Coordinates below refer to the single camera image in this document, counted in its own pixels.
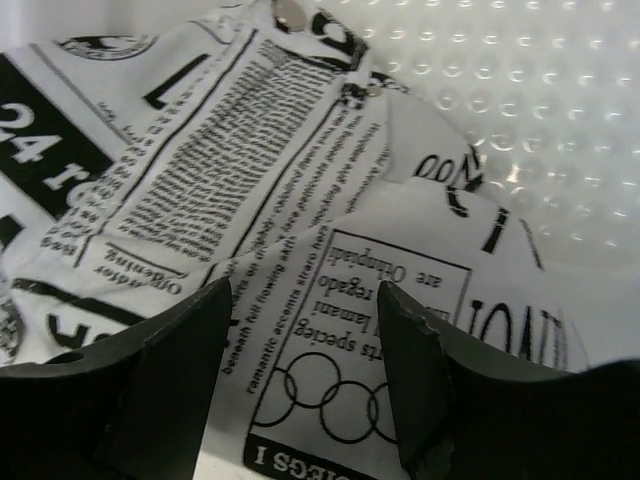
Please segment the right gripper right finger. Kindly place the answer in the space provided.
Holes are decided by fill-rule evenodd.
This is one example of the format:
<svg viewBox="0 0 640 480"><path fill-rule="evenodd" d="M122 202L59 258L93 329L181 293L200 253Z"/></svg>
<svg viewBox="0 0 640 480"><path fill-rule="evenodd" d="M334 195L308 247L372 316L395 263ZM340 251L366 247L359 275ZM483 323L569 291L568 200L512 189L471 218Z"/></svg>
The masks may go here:
<svg viewBox="0 0 640 480"><path fill-rule="evenodd" d="M494 348L378 288L402 468L413 479L635 479L639 363L578 373Z"/></svg>

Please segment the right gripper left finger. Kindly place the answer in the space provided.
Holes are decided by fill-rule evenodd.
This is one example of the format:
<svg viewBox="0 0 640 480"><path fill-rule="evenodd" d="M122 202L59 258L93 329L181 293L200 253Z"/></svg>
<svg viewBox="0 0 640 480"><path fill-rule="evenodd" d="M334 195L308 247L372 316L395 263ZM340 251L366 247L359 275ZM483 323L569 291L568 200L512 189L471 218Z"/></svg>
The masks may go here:
<svg viewBox="0 0 640 480"><path fill-rule="evenodd" d="M231 324L219 279L43 364L1 371L5 479L189 479Z"/></svg>

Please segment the newspaper print trousers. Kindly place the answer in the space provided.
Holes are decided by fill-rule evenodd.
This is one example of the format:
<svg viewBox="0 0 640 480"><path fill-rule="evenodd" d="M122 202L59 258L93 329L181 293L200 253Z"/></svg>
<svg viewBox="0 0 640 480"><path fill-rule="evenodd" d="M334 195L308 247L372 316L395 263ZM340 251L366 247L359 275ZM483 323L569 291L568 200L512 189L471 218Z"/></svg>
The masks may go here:
<svg viewBox="0 0 640 480"><path fill-rule="evenodd" d="M233 317L216 448L276 479L398 479L376 294L586 366L483 160L328 12L225 6L1 56L1 357L112 338L209 283Z"/></svg>

